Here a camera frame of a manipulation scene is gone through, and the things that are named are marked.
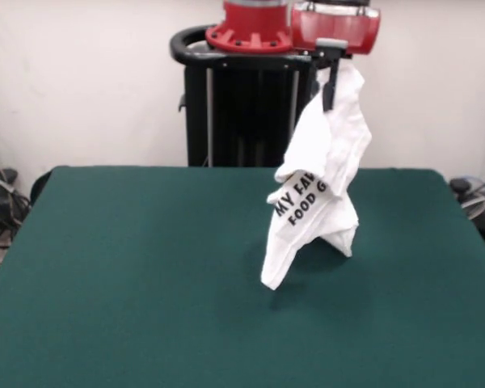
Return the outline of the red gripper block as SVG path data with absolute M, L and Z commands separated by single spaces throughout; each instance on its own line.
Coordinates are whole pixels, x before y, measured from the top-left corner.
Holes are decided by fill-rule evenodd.
M 291 9 L 293 47 L 313 51 L 320 40 L 346 43 L 348 55 L 368 55 L 376 43 L 382 13 L 370 2 L 297 2 Z M 323 89 L 323 109 L 332 110 L 342 57 L 314 57 L 311 93 Z

